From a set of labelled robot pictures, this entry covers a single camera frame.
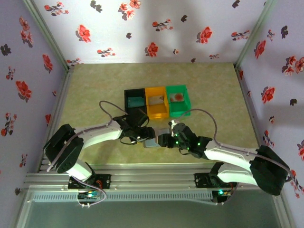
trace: wall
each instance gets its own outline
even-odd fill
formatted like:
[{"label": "wall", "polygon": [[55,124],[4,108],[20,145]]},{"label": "wall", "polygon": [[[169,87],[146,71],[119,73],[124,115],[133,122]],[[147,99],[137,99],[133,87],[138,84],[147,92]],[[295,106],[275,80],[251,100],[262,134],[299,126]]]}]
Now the wall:
[{"label": "wall", "polygon": [[102,202],[83,209],[76,202],[33,202],[26,228],[279,228],[272,197],[238,191],[223,206],[186,201]]},{"label": "wall", "polygon": [[15,210],[27,172],[35,172],[64,68],[20,0],[0,8],[0,227]]},{"label": "wall", "polygon": [[266,2],[33,1],[70,65],[235,62]]},{"label": "wall", "polygon": [[279,0],[241,64],[260,140],[294,170],[284,191],[298,227],[304,217],[304,2]]}]

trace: floral wallpaper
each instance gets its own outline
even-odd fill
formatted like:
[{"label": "floral wallpaper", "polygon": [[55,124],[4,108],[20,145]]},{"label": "floral wallpaper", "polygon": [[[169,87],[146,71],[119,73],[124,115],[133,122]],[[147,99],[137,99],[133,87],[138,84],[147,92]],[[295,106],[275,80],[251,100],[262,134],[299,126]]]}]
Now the floral wallpaper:
[{"label": "floral wallpaper", "polygon": [[265,1],[33,0],[68,65],[236,62]]},{"label": "floral wallpaper", "polygon": [[297,227],[304,224],[304,33],[298,27],[303,7],[303,1],[278,0],[238,69],[261,142],[296,177],[284,192]]},{"label": "floral wallpaper", "polygon": [[39,163],[65,70],[22,1],[0,8],[0,227],[9,227],[27,172]]}]

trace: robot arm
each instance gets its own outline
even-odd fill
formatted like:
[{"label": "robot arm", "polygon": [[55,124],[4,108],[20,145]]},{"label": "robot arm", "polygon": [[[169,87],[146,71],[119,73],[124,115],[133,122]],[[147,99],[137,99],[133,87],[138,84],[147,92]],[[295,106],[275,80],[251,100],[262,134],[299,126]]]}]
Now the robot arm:
[{"label": "robot arm", "polygon": [[[78,159],[82,149],[107,140],[121,140],[124,137],[129,137],[131,144],[156,138],[161,147],[178,148],[180,151],[186,150],[196,158],[219,161],[209,173],[208,181],[214,187],[222,183],[241,182],[257,185],[272,195],[280,194],[288,172],[257,155],[288,166],[269,147],[261,146],[256,150],[224,145],[208,137],[196,136],[189,127],[176,121],[169,122],[170,134],[155,135],[155,129],[141,127],[146,120],[147,116],[138,112],[115,117],[106,127],[102,127],[104,124],[101,124],[90,128],[73,129],[69,124],[65,124],[44,146],[44,153],[57,173],[67,172],[81,181],[92,183],[94,171],[87,163]],[[70,138],[73,140],[62,151]]]}]

